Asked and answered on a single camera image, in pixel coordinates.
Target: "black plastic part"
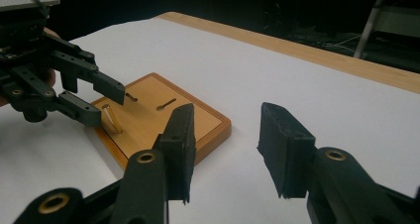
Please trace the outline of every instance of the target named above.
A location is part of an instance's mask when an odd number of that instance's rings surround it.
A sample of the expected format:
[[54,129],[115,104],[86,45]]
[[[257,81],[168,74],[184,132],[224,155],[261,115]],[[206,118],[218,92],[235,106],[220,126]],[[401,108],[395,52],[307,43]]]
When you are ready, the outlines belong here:
[[155,150],[133,154],[121,180],[112,224],[167,223],[166,167]]
[[395,204],[364,171],[362,166],[349,153],[335,149],[322,148],[313,161],[314,181],[310,187],[308,202],[320,202],[325,196],[334,213],[337,223],[377,224],[414,223],[404,216]]
[[154,149],[164,154],[167,163],[168,199],[189,202],[196,153],[192,104],[182,105],[172,111]]
[[81,192],[74,188],[58,188],[32,201],[16,224],[85,223]]
[[305,197],[315,137],[283,107],[264,103],[258,146],[278,197]]
[[58,96],[56,110],[85,126],[101,125],[101,111],[70,92],[63,92]]

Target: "small metal pin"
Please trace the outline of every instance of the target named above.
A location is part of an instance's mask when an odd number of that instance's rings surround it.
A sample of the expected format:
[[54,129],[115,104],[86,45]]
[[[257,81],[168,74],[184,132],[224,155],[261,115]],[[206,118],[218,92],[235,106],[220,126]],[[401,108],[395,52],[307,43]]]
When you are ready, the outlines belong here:
[[139,99],[133,97],[133,95],[131,95],[130,93],[126,93],[126,96],[129,97],[133,102],[139,101]]
[[123,129],[121,128],[120,124],[118,123],[117,118],[115,117],[114,112],[111,109],[109,104],[105,104],[102,106],[102,110],[105,112],[105,115],[108,117],[109,121],[111,122],[112,126],[114,126],[115,131],[118,134],[123,133]]
[[170,99],[168,102],[162,104],[161,106],[157,107],[157,111],[161,111],[164,109],[164,107],[166,107],[167,105],[171,104],[172,102],[176,101],[176,98],[172,98]]

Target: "metal bolt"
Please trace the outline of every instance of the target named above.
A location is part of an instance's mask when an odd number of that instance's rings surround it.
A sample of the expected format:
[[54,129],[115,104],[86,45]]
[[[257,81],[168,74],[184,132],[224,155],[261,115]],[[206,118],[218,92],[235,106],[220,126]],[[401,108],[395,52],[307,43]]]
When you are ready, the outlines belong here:
[[144,154],[141,154],[137,157],[137,162],[142,163],[142,164],[150,163],[150,162],[154,161],[155,158],[156,158],[156,156],[153,153],[144,153]]
[[338,162],[342,162],[346,159],[345,154],[336,150],[329,150],[325,152],[325,156],[327,156],[331,160],[338,161]]
[[13,95],[20,95],[21,93],[22,93],[22,90],[20,90],[20,89],[15,89],[15,90],[12,91]]
[[47,92],[46,92],[46,96],[47,96],[47,97],[51,97],[51,96],[53,96],[53,92],[52,92],[52,91],[47,91]]

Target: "black bracket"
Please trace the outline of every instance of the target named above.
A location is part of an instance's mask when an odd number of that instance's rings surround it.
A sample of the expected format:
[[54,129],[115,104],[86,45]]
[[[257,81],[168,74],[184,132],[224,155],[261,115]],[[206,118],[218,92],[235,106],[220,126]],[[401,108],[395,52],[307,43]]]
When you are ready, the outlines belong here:
[[189,201],[195,161],[194,107],[173,110],[151,150],[133,154],[124,177],[83,198],[59,188],[35,199],[15,223],[168,223],[168,201]]
[[419,194],[413,199],[376,184],[345,151],[316,149],[315,137],[283,107],[262,105],[258,149],[279,197],[309,192],[313,223],[420,223]]

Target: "cable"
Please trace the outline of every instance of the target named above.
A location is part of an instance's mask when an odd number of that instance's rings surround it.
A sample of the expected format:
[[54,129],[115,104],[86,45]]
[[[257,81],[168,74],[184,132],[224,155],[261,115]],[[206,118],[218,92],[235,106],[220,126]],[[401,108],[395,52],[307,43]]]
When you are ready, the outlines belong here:
[[45,18],[47,18],[48,16],[49,16],[49,14],[47,13],[47,8],[46,8],[46,6],[43,4],[43,3],[41,3],[41,0],[31,0],[31,1],[33,1],[34,3],[36,3],[38,6],[40,6],[40,8],[41,8],[41,13],[43,14],[43,16],[45,17]]
[[362,35],[358,35],[358,36],[355,36],[355,37],[353,37],[353,38],[350,38],[350,39],[347,39],[347,40],[345,40],[345,41],[342,41],[342,42],[340,42],[340,43],[337,43],[337,44],[326,44],[325,45],[325,47],[335,47],[335,46],[339,46],[339,45],[341,45],[341,44],[344,44],[344,43],[347,43],[347,42],[349,42],[349,41],[352,41],[352,40],[354,40],[354,39],[357,39],[357,38],[359,38],[359,37],[361,37]]

